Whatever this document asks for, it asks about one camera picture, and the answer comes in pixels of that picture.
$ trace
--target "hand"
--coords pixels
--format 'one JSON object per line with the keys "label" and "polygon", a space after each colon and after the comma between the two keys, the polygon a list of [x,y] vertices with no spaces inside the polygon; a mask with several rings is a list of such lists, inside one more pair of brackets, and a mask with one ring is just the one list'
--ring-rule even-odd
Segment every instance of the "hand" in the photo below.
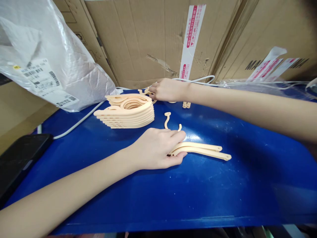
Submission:
{"label": "hand", "polygon": [[171,131],[170,129],[147,129],[143,135],[132,145],[125,148],[129,160],[141,169],[166,169],[182,163],[186,152],[177,156],[167,156],[173,147],[185,139],[184,131]]}
{"label": "hand", "polygon": [[149,90],[154,95],[150,95],[153,100],[159,101],[186,101],[190,83],[178,80],[163,78],[154,83]]}

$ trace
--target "cardboard box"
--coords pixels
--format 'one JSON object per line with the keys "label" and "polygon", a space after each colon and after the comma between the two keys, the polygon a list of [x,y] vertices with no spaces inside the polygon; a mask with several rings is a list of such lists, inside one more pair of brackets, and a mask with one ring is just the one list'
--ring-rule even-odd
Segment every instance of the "cardboard box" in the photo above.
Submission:
{"label": "cardboard box", "polygon": [[213,73],[222,79],[248,79],[274,46],[294,59],[280,77],[306,80],[317,75],[317,32],[314,13],[305,0],[248,0],[235,19]]}
{"label": "cardboard box", "polygon": [[112,81],[118,86],[110,65],[108,64],[107,55],[98,38],[98,34],[93,21],[88,13],[83,0],[53,0],[68,27],[78,36],[83,45],[105,72],[109,75]]}
{"label": "cardboard box", "polygon": [[85,1],[121,87],[179,76],[190,5],[206,4],[189,79],[208,75],[239,0]]}
{"label": "cardboard box", "polygon": [[0,75],[0,154],[19,137],[33,132],[58,110],[53,104],[1,76],[3,75]]}

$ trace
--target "white label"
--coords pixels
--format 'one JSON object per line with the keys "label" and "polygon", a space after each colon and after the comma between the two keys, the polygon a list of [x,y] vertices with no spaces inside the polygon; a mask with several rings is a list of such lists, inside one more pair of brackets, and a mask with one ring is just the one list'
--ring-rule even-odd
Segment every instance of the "white label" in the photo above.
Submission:
{"label": "white label", "polygon": [[79,101],[78,98],[75,98],[74,96],[70,95],[69,93],[63,90],[53,90],[49,92],[44,92],[40,96],[60,108],[73,105],[74,103],[77,103]]}
{"label": "white label", "polygon": [[266,56],[264,61],[250,75],[250,77],[247,79],[247,82],[263,80],[263,75],[265,74],[265,72],[269,70],[270,66],[274,63],[275,59],[280,55],[286,53],[286,49],[274,46],[269,52],[269,54]]}
{"label": "white label", "polygon": [[60,81],[56,78],[47,59],[32,60],[27,68],[14,66],[32,85],[33,90],[37,93],[42,93],[51,89],[62,89]]}
{"label": "white label", "polygon": [[286,59],[268,78],[267,81],[273,82],[282,75],[289,67],[291,67],[299,58]]}
{"label": "white label", "polygon": [[205,4],[189,6],[179,78],[189,79],[205,9]]}
{"label": "white label", "polygon": [[276,59],[272,60],[272,64],[263,72],[261,76],[261,81],[266,81],[265,78],[267,78],[270,73],[276,68],[276,66],[279,65],[280,62],[282,62],[283,59]]}
{"label": "white label", "polygon": [[63,108],[79,101],[78,98],[62,90],[60,81],[47,59],[32,60],[27,68],[21,68],[17,65],[13,68],[32,83],[32,89],[37,95],[50,103]]}

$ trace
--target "clear plastic wrap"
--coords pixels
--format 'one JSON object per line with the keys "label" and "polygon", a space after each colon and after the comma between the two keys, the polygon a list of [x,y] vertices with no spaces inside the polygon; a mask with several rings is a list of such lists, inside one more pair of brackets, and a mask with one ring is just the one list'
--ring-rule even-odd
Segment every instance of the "clear plastic wrap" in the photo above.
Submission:
{"label": "clear plastic wrap", "polygon": [[310,101],[314,99],[312,95],[305,92],[305,87],[303,87],[303,90],[299,90],[296,87],[291,87],[289,89],[284,90],[279,88],[287,88],[291,86],[291,84],[287,83],[287,81],[283,81],[281,78],[279,78],[277,82],[279,83],[246,82],[246,79],[228,79],[220,81],[218,83],[218,86],[222,88],[265,93],[305,101]]}
{"label": "clear plastic wrap", "polygon": [[51,0],[0,1],[0,72],[68,112],[119,94]]}

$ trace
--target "power cord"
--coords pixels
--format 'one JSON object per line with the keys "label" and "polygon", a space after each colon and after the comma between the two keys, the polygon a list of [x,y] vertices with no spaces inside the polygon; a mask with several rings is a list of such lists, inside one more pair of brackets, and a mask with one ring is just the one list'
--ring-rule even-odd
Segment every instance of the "power cord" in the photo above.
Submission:
{"label": "power cord", "polygon": [[[211,80],[209,80],[207,83],[202,83],[202,82],[198,82],[200,80],[206,79],[206,78],[212,78]],[[215,79],[214,75],[208,75],[199,79],[195,79],[195,80],[188,80],[188,79],[180,79],[180,78],[173,78],[173,80],[180,80],[180,81],[185,81],[188,83],[196,83],[196,84],[201,84],[201,85],[207,85],[207,86],[211,86],[211,87],[219,87],[219,85],[217,84],[211,84],[211,82]],[[288,86],[288,87],[274,87],[274,86],[270,86],[270,85],[266,85],[266,84],[275,84],[275,83],[293,83],[292,85]],[[267,88],[274,88],[274,89],[279,89],[279,90],[286,90],[289,89],[295,85],[299,85],[299,84],[308,84],[309,81],[286,81],[286,82],[232,82],[232,83],[228,83],[227,85],[238,85],[238,84],[249,84],[249,85],[257,85],[257,86],[262,86],[262,87],[267,87]],[[116,89],[123,89],[123,90],[130,90],[128,88],[123,88],[123,87],[116,87]],[[65,131],[63,134],[60,134],[59,136],[55,136],[53,137],[53,139],[59,139],[65,135],[67,135],[68,133],[70,133],[72,130],[74,130],[79,124],[81,124],[84,120],[86,120],[98,107],[100,107],[104,102],[100,102],[96,107],[94,107],[94,109],[92,109],[87,115],[85,115],[79,122],[77,122],[75,125],[73,125],[71,128],[69,128],[67,131]],[[37,133],[41,134],[42,133],[42,125],[39,125],[37,128]]]}

